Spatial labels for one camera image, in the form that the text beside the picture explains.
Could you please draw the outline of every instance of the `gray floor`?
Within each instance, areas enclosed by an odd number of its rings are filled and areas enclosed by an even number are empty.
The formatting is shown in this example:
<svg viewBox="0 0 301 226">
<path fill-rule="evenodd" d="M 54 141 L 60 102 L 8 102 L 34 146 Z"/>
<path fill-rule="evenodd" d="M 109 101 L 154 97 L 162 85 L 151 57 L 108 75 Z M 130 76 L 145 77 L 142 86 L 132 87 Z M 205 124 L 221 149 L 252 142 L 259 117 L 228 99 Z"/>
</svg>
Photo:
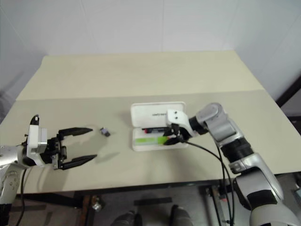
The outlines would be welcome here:
<svg viewBox="0 0 301 226">
<path fill-rule="evenodd" d="M 291 174 L 278 177 L 284 193 L 286 205 L 301 219 L 301 208 L 293 196 L 297 189 Z M 134 206 L 135 200 L 171 197 L 172 203 L 147 206 Z M 195 226 L 217 226 L 217 218 L 211 197 L 200 195 L 195 186 L 169 189 L 155 189 L 135 192 L 104 194 L 106 202 L 103 210 L 95 213 L 94 226 L 109 226 L 119 215 L 129 210 L 139 212 L 143 217 L 144 226 L 167 226 L 173 204 L 183 206 L 190 214 Z M 22 226 L 75 226 L 78 224 L 80 210 L 50 205 L 41 202 L 25 202 L 27 211 L 20 225 Z M 222 201 L 224 216 L 228 219 L 227 203 Z M 15 225 L 19 217 L 20 201 L 13 204 L 9 225 Z M 250 212 L 244 209 L 236 198 L 236 225 L 248 226 Z"/>
</svg>

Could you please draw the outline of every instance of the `white wall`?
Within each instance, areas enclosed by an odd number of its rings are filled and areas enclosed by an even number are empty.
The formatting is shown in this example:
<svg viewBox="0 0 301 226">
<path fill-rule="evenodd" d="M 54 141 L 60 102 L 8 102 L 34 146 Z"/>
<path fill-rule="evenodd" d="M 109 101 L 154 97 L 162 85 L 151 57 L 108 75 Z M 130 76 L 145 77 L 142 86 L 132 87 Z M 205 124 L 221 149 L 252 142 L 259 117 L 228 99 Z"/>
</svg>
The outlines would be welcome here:
<svg viewBox="0 0 301 226">
<path fill-rule="evenodd" d="M 224 49 L 276 99 L 301 71 L 300 15 L 300 0 L 0 0 L 0 100 L 44 55 Z"/>
</svg>

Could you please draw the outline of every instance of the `table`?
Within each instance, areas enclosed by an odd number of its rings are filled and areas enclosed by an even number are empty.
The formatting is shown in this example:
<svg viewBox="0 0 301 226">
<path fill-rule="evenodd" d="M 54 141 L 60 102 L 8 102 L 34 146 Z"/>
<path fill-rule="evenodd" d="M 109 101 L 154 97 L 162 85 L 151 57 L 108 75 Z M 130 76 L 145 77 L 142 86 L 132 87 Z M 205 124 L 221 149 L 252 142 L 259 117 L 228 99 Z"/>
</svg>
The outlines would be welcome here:
<svg viewBox="0 0 301 226">
<path fill-rule="evenodd" d="M 194 147 L 131 149 L 131 104 L 161 101 L 184 101 L 191 116 L 219 102 L 273 173 L 301 170 L 300 135 L 234 51 L 46 56 L 0 125 L 0 143 L 23 142 L 37 113 L 48 138 L 59 129 L 94 129 L 64 141 L 68 159 L 96 153 L 94 160 L 65 171 L 33 167 L 25 193 L 222 178 L 220 163 Z M 217 152 L 208 134 L 191 142 Z"/>
</svg>

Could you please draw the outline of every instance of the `wire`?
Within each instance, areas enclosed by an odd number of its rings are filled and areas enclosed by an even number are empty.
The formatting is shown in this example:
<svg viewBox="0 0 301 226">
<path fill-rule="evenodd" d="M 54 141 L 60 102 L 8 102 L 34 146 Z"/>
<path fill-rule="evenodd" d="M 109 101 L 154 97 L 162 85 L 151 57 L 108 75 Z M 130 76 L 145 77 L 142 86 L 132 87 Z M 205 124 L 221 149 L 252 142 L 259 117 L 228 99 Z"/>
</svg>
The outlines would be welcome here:
<svg viewBox="0 0 301 226">
<path fill-rule="evenodd" d="M 235 216 L 235 214 L 234 214 L 234 209 L 235 209 L 234 189 L 233 189 L 233 184 L 231 183 L 231 177 L 230 177 L 230 173 L 229 173 L 227 167 L 225 166 L 225 164 L 223 163 L 222 159 L 221 159 L 219 156 L 217 156 L 216 154 L 214 154 L 212 151 L 208 150 L 207 148 L 202 147 L 201 145 L 197 145 L 197 144 L 188 142 L 188 141 L 183 141 L 183 142 L 184 142 L 184 143 L 187 143 L 187 144 L 189 144 L 189 145 L 192 145 L 192 146 L 201 148 L 201 149 L 203 149 L 204 151 L 209 152 L 211 155 L 213 155 L 215 158 L 217 158 L 217 159 L 221 162 L 222 167 L 223 167 L 223 170 L 226 171 L 227 176 L 228 176 L 228 179 L 229 179 L 229 181 L 230 181 L 231 194 L 232 194 L 232 210 L 233 210 L 233 211 L 232 211 L 232 216 L 230 215 L 230 226 L 234 226 L 234 216 Z"/>
<path fill-rule="evenodd" d="M 220 148 L 216 145 L 216 148 L 217 148 L 217 151 L 218 151 L 218 154 L 219 154 L 219 157 L 220 157 L 220 160 L 221 160 L 221 165 L 222 165 L 222 186 L 223 186 L 223 189 L 224 189 L 224 193 L 225 193 L 225 196 L 226 196 L 226 200 L 227 200 L 227 205 L 228 205 L 228 210 L 229 210 L 229 219 L 230 219 L 230 222 L 233 221 L 233 215 L 231 213 L 231 207 L 230 207 L 230 202 L 229 202 L 229 196 L 228 196 L 228 191 L 227 191 L 227 187 L 226 187 L 226 177 L 225 177 L 225 168 L 223 166 L 223 160 L 222 160 L 222 154 L 221 154 L 221 150 Z"/>
<path fill-rule="evenodd" d="M 24 211 L 25 211 L 25 203 L 24 203 L 24 197 L 23 197 L 23 193 L 24 193 L 24 177 L 25 177 L 25 173 L 26 173 L 27 169 L 24 169 L 23 171 L 23 175 L 22 175 L 22 180 L 21 180 L 21 202 L 22 202 L 22 211 L 21 211 L 21 215 L 18 219 L 18 222 L 16 223 L 16 226 L 18 226 L 22 220 Z"/>
</svg>

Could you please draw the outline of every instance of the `green object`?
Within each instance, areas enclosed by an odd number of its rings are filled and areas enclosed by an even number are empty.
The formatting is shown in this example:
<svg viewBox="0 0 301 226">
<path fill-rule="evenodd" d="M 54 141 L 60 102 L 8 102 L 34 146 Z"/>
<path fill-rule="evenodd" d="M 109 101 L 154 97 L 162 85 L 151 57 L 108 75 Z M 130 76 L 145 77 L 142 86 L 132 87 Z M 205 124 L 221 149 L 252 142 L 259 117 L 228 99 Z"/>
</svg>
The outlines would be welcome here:
<svg viewBox="0 0 301 226">
<path fill-rule="evenodd" d="M 148 137 L 135 139 L 135 145 L 162 145 L 168 140 L 168 137 Z"/>
</svg>

